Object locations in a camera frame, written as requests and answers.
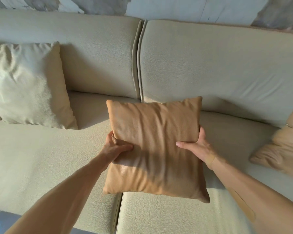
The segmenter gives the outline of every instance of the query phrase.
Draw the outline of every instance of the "person's left hand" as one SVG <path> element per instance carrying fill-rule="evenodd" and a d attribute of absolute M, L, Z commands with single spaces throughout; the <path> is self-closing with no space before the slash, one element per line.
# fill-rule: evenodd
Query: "person's left hand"
<path fill-rule="evenodd" d="M 101 152 L 95 157 L 95 160 L 99 161 L 102 165 L 102 171 L 107 169 L 108 165 L 115 158 L 117 158 L 119 154 L 133 149 L 132 144 L 116 145 L 112 139 L 112 136 L 113 131 L 107 135 L 105 145 L 103 146 Z"/>

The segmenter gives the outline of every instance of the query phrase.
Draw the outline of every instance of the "couch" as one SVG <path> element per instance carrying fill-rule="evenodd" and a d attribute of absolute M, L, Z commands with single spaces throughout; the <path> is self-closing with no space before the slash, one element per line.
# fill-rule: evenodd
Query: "couch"
<path fill-rule="evenodd" d="M 55 41 L 79 130 L 0 121 L 0 210 L 22 215 L 100 151 L 111 130 L 107 99 L 196 96 L 203 96 L 200 123 L 215 149 L 293 201 L 292 177 L 248 161 L 293 111 L 293 34 L 0 10 L 0 42 Z M 207 167 L 204 172 L 210 204 L 147 193 L 102 195 L 105 171 L 75 227 L 100 234 L 254 233 L 218 178 Z"/>

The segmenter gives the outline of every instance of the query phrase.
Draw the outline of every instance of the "person's right arm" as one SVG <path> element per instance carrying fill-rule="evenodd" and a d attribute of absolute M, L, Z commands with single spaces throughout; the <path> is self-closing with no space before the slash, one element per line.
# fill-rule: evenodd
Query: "person's right arm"
<path fill-rule="evenodd" d="M 176 145 L 190 150 L 214 171 L 258 233 L 293 233 L 293 202 L 220 157 L 202 127 L 196 143 Z"/>

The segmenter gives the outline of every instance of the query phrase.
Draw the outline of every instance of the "person's left arm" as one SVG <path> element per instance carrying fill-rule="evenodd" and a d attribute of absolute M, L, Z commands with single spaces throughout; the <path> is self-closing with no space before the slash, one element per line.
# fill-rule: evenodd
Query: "person's left arm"
<path fill-rule="evenodd" d="M 87 165 L 43 195 L 6 234 L 69 234 L 101 173 L 132 145 L 118 146 L 111 131 L 101 152 Z"/>

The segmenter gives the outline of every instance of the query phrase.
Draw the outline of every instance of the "hand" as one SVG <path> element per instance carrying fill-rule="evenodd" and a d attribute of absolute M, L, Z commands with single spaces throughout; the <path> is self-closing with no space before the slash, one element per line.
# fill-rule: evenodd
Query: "hand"
<path fill-rule="evenodd" d="M 101 152 L 94 158 L 96 161 L 100 161 L 102 171 L 107 169 L 108 165 L 114 161 L 114 159 L 117 158 L 119 154 L 133 149 L 132 144 L 116 145 L 112 137 L 113 131 L 107 135 L 105 139 L 105 145 L 103 146 Z"/>
<path fill-rule="evenodd" d="M 187 142 L 176 142 L 176 145 L 180 148 L 190 150 L 196 157 L 203 162 L 208 161 L 211 156 L 218 157 L 215 150 L 212 148 L 210 143 L 206 140 L 205 130 L 200 127 L 199 139 L 195 143 Z"/>

